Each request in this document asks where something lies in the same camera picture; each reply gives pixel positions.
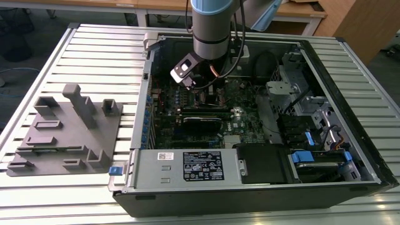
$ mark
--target motherboard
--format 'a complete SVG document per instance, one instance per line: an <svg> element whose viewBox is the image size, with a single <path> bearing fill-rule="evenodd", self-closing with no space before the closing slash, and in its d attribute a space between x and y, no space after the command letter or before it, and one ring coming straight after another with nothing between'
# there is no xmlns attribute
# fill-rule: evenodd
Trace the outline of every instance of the motherboard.
<svg viewBox="0 0 400 225"><path fill-rule="evenodd" d="M154 79L156 149L232 148L265 143L254 98L262 87L226 79L218 87L186 90Z"/></svg>

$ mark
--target gray plastic part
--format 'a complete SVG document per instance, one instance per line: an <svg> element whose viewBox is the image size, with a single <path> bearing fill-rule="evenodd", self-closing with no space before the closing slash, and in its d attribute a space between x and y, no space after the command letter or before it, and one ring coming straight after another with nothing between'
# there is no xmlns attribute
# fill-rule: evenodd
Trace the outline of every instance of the gray plastic part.
<svg viewBox="0 0 400 225"><path fill-rule="evenodd" d="M77 99L72 91L72 100ZM37 100L38 106L48 106L42 117L36 115L16 156L9 164L9 176L36 176L56 174L106 173L110 166L122 104L112 99L114 110L104 115L102 102L92 103L88 97L80 97L84 108L96 122L96 127L88 129L76 107L69 102L56 102L52 97ZM37 129L37 124L54 124Z"/></svg>
<svg viewBox="0 0 400 225"><path fill-rule="evenodd" d="M25 144L26 145L50 145L56 144L57 139L52 136L48 137L28 137Z"/></svg>
<svg viewBox="0 0 400 225"><path fill-rule="evenodd" d="M117 116L120 114L116 102L113 99L102 100L101 109L105 116Z"/></svg>
<svg viewBox="0 0 400 225"><path fill-rule="evenodd" d="M60 129L62 127L62 123L60 120L49 120L49 121L38 121L34 123L33 127L40 129Z"/></svg>
<svg viewBox="0 0 400 225"><path fill-rule="evenodd" d="M109 166L110 158L108 158L102 150L100 151L98 155L96 155L94 152L89 150L86 162L93 168L104 168Z"/></svg>
<svg viewBox="0 0 400 225"><path fill-rule="evenodd" d="M34 164L28 160L22 160L18 162L10 162L8 165L8 169L13 172L29 172L33 170Z"/></svg>
<svg viewBox="0 0 400 225"><path fill-rule="evenodd" d="M84 98L80 96L80 86L77 84L66 84L62 90L62 96L69 99L76 114L80 116L82 123L86 127L94 128L96 121L92 117L92 101L88 99L89 97Z"/></svg>
<svg viewBox="0 0 400 225"><path fill-rule="evenodd" d="M64 159L62 162L62 167L66 170L78 170L86 167L85 163L80 158Z"/></svg>
<svg viewBox="0 0 400 225"><path fill-rule="evenodd" d="M34 109L42 117L54 117L54 114L50 110L52 107L58 107L53 97L40 97L34 104Z"/></svg>

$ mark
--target table leg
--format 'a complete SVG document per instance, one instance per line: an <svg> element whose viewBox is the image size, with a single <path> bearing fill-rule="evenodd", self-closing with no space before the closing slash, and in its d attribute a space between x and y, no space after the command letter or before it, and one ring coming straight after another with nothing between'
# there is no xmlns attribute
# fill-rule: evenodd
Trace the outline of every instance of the table leg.
<svg viewBox="0 0 400 225"><path fill-rule="evenodd" d="M161 23L162 22L162 16L157 14L156 17L157 17L157 23Z"/></svg>
<svg viewBox="0 0 400 225"><path fill-rule="evenodd" d="M50 10L50 9L46 9L45 11L46 11L46 13L48 13L48 15L49 15L49 18L50 18L50 19L54 19L54 18L56 18L56 15L54 15L54 14L56 14L56 11L54 11L54 10Z"/></svg>
<svg viewBox="0 0 400 225"><path fill-rule="evenodd" d="M137 24L140 27L148 27L148 14L142 9L136 9Z"/></svg>
<svg viewBox="0 0 400 225"><path fill-rule="evenodd" d="M321 21L321 18L312 18L310 19L310 22L306 24L305 26L305 29L302 31L302 34L304 36L312 36L317 27L318 27L318 24L320 24L320 21Z"/></svg>

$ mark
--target orange wire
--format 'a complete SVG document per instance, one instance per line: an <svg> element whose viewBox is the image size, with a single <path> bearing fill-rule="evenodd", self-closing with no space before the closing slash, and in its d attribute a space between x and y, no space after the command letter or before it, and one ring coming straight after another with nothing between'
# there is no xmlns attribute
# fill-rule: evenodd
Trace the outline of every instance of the orange wire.
<svg viewBox="0 0 400 225"><path fill-rule="evenodd" d="M341 141L337 143L336 147L334 147L334 150L338 149L338 146L344 143L344 138L341 139Z"/></svg>
<svg viewBox="0 0 400 225"><path fill-rule="evenodd" d="M217 71L214 70L213 65L209 65L209 69L210 69L214 77L218 77L220 75L218 75Z"/></svg>

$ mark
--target wooden table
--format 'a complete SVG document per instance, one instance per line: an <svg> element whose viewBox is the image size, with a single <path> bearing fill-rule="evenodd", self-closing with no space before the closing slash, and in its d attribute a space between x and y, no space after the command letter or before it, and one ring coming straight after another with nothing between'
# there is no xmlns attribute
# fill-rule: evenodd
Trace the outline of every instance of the wooden table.
<svg viewBox="0 0 400 225"><path fill-rule="evenodd" d="M148 26L148 14L184 15L186 0L5 0L0 7L42 8L73 11L136 13L138 26ZM313 10L308 3L288 2L282 4L273 18L274 21L306 23L302 35L313 32L325 12Z"/></svg>

